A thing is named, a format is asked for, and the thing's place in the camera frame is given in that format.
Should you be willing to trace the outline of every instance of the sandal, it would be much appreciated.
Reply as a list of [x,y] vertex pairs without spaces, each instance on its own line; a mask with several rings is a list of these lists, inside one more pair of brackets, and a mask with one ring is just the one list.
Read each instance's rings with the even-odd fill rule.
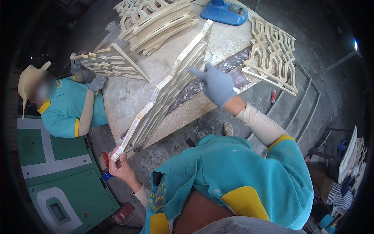
[[200,140],[203,136],[205,136],[205,134],[200,131],[200,132],[197,133],[196,136],[197,136],[197,140]]
[[225,136],[233,136],[233,126],[230,123],[224,123],[223,132]]

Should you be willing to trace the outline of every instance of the striped cloth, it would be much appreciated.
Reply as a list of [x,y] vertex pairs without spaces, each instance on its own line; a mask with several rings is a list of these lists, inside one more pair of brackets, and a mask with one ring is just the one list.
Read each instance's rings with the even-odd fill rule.
[[336,206],[341,210],[348,210],[353,202],[353,191],[352,188],[349,187],[349,191],[343,197],[341,195],[342,187],[343,186],[338,183],[333,185],[331,192],[328,195],[327,203]]

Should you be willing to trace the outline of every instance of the stack of wooden pieces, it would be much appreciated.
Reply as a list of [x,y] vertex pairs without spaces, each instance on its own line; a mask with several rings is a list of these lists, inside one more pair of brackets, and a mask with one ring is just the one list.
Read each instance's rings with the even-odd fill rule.
[[[149,3],[145,6],[145,1],[156,1],[160,7]],[[138,4],[135,9],[137,14],[133,13],[134,10],[130,12],[130,8],[127,8],[126,13],[122,14],[125,11],[125,6],[122,7],[120,13],[120,17],[122,14],[120,22],[122,31],[119,38],[129,41],[130,50],[137,53],[152,54],[169,37],[198,22],[198,19],[193,19],[195,14],[190,13],[190,0],[179,0],[168,5],[161,0],[137,0],[134,6],[136,4]]]
[[266,81],[285,92],[296,96],[297,88],[294,37],[275,25],[253,16],[251,22],[252,49],[244,61],[242,72]]

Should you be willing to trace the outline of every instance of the gloved hand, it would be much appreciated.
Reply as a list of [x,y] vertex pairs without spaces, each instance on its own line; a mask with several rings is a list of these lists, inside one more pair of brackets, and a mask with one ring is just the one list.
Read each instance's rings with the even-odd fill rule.
[[105,76],[95,77],[89,84],[88,89],[95,93],[96,91],[101,90],[104,87],[106,80],[107,79]]
[[204,72],[194,67],[188,69],[204,84],[204,94],[221,110],[223,105],[236,95],[234,82],[230,75],[215,69],[211,63],[205,64]]
[[81,70],[81,66],[80,66],[81,62],[82,62],[82,59],[75,60],[73,58],[70,58],[70,67],[71,67],[72,73],[76,73]]

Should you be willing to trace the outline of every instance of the straw hat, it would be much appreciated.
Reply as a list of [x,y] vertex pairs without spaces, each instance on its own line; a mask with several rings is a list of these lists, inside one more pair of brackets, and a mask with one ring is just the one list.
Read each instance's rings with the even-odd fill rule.
[[40,69],[34,67],[33,65],[29,65],[26,69],[21,73],[18,82],[18,93],[22,97],[23,106],[22,106],[22,120],[25,117],[25,107],[28,101],[27,94],[30,95],[32,92],[31,88],[33,84],[40,81],[44,75],[45,71],[51,65],[51,62],[46,62]]

